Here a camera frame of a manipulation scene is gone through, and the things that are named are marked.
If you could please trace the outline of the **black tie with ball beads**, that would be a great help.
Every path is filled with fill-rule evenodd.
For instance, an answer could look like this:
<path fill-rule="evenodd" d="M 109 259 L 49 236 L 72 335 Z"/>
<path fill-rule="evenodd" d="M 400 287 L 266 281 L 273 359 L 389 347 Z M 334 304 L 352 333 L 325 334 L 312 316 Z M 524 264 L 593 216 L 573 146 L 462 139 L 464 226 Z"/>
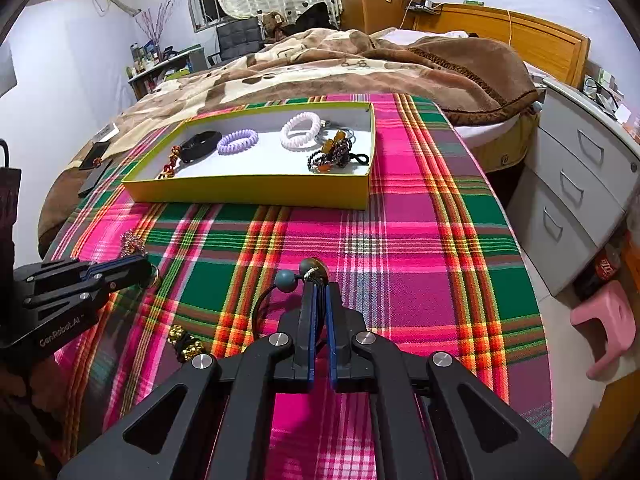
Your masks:
<path fill-rule="evenodd" d="M 259 295 L 254 304 L 252 315 L 250 316 L 250 327 L 252 328 L 254 339 L 258 339 L 262 333 L 262 324 L 264 324 L 267 312 L 265 301 L 268 296 L 276 289 L 285 294 L 295 292 L 299 282 L 311 282 L 324 287 L 329 284 L 329 270 L 316 257 L 304 259 L 299 263 L 296 272 L 288 269 L 279 270 L 272 284 Z"/>

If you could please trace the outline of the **small gold bead ornament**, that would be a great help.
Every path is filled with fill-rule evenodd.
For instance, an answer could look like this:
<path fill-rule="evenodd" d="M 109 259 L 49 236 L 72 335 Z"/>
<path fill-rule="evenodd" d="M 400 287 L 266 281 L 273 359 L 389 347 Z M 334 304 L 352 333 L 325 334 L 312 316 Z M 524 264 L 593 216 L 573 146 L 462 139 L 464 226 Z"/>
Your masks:
<path fill-rule="evenodd" d="M 204 344 L 178 324 L 174 324 L 169 329 L 167 342 L 174 349 L 176 358 L 181 364 L 207 353 Z"/>

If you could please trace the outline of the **black wristband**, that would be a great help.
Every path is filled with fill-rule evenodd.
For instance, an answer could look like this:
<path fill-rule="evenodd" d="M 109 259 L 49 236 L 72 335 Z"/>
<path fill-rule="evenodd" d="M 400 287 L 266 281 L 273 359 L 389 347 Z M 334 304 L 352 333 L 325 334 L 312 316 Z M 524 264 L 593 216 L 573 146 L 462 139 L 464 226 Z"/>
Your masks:
<path fill-rule="evenodd" d="M 216 151 L 221 139 L 222 134 L 216 130 L 194 134 L 179 145 L 178 157 L 184 164 L 196 162 Z"/>

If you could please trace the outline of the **black phone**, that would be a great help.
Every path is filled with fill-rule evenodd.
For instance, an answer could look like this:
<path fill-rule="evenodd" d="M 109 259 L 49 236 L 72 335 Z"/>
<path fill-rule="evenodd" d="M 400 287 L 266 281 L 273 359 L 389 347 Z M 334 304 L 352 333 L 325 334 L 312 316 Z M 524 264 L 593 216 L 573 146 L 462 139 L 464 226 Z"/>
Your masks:
<path fill-rule="evenodd" d="M 88 175 L 85 182 L 81 185 L 77 196 L 79 198 L 85 198 L 90 195 L 93 190 L 98 186 L 101 179 L 105 176 L 107 169 L 112 166 L 112 160 L 106 160 L 105 162 L 101 162 L 99 167 L 94 168 L 90 174 Z"/>

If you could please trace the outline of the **pink plaid cloth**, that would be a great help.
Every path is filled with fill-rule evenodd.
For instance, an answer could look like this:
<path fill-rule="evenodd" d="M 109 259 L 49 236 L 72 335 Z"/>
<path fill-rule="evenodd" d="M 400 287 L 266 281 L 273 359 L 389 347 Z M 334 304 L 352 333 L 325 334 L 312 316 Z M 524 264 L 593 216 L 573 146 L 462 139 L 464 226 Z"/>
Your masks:
<path fill-rule="evenodd" d="M 58 350 L 64 460 L 178 368 L 173 328 L 219 361 L 273 333 L 293 309 L 317 324 L 314 383 L 276 397 L 269 479 L 376 475 L 369 398 L 335 389 L 350 314 L 400 351 L 451 354 L 550 436 L 538 301 L 488 179 L 440 105 L 400 93 L 364 102 L 375 148 L 361 210 L 138 203 L 125 178 L 154 148 L 175 143 L 173 125 L 145 133 L 79 202 L 51 258 L 104 262 L 142 250 L 156 278 L 111 294 L 96 325 Z"/>

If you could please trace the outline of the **yellow shallow cardboard box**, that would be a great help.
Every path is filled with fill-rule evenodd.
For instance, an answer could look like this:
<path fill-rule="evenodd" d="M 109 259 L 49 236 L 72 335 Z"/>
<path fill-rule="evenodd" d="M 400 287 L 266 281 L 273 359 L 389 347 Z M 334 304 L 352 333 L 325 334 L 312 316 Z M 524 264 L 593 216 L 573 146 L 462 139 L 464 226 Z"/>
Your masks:
<path fill-rule="evenodd" d="M 367 102 L 311 102 L 247 107 L 244 110 L 198 116 L 169 129 L 143 151 L 122 179 L 137 203 L 222 203 L 364 209 L 369 203 L 372 165 L 349 162 L 344 168 L 312 172 L 307 160 L 317 144 L 288 151 L 281 145 L 282 126 L 301 112 L 313 112 L 332 127 L 329 139 L 341 129 L 352 132 L 352 152 L 375 156 L 375 111 Z M 175 146 L 204 131 L 229 134 L 253 129 L 255 146 L 233 155 L 218 152 L 192 162 L 177 164 L 175 177 L 162 179 Z"/>

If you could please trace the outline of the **white desk shelf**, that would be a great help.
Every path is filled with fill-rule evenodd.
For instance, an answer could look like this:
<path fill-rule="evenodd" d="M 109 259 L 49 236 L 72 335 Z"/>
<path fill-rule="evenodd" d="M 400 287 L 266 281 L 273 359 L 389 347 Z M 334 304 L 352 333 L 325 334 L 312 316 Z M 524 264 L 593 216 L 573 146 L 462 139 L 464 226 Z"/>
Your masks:
<path fill-rule="evenodd" d="M 167 78 L 180 78 L 208 69 L 203 47 L 194 47 L 142 70 L 140 74 L 128 79 L 134 97 L 140 101 Z"/>

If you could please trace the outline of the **black office chair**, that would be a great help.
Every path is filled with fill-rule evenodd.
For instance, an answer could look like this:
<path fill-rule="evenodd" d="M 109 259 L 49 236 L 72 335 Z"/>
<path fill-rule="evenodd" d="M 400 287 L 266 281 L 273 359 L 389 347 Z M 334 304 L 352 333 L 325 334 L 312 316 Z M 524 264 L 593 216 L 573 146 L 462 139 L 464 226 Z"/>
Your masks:
<path fill-rule="evenodd" d="M 211 66 L 228 64 L 265 47 L 258 18 L 235 20 L 216 29 L 218 50 L 207 57 Z"/>

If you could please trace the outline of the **pink plastic stool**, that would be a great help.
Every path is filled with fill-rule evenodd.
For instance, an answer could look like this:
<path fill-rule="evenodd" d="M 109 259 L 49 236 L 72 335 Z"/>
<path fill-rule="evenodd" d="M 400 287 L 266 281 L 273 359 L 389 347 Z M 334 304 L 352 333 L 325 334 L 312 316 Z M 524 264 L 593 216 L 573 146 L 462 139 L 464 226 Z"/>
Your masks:
<path fill-rule="evenodd" d="M 623 285 L 608 282 L 588 300 L 570 312 L 574 327 L 598 321 L 605 333 L 605 352 L 587 370 L 587 377 L 598 379 L 602 373 L 627 352 L 636 338 L 637 325 Z"/>

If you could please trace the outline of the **brown patterned blanket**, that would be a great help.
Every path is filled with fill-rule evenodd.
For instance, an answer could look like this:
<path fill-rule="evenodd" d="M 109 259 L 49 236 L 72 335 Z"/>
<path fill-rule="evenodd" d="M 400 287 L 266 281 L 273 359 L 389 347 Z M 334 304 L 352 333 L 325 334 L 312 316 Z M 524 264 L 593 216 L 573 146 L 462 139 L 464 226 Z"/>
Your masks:
<path fill-rule="evenodd" d="M 525 63 L 487 38 L 422 37 L 408 46 L 360 30 L 313 28 L 221 68 L 160 84 L 113 122 L 107 155 L 151 131 L 213 110 L 330 94 L 405 93 L 434 101 L 454 126 L 489 126 L 538 98 Z"/>

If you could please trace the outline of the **brown teddy bear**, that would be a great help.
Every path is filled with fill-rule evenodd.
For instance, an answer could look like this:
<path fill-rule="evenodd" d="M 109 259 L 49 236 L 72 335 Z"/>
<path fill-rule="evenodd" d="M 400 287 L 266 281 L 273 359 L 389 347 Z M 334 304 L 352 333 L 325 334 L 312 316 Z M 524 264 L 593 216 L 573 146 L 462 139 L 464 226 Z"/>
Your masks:
<path fill-rule="evenodd" d="M 266 44 L 273 44 L 286 37 L 286 33 L 283 31 L 285 21 L 279 12 L 271 11 L 262 14 L 260 20 L 262 21 Z"/>

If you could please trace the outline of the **grey drawer nightstand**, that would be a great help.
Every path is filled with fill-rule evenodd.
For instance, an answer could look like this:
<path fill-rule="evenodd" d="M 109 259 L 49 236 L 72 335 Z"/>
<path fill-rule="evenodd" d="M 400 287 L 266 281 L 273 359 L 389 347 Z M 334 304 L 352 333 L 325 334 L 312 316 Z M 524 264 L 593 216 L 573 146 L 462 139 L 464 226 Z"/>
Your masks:
<path fill-rule="evenodd" d="M 639 142 L 573 87 L 544 80 L 539 125 L 506 213 L 549 292 L 600 252 L 639 189 Z"/>

